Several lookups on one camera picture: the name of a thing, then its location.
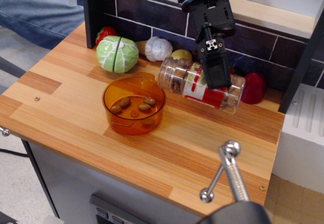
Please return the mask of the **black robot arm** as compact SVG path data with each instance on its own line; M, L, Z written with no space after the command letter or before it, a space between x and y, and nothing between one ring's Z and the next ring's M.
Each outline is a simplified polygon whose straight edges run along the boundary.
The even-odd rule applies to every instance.
M209 89L231 86L226 37L236 25L229 0L178 0L190 14L196 33L197 51Z

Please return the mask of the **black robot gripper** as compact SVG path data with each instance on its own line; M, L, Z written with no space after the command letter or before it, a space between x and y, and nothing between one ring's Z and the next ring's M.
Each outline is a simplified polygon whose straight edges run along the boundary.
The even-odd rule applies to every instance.
M181 0L191 16L200 64L210 90L231 86L223 38L234 35L235 19L229 0Z

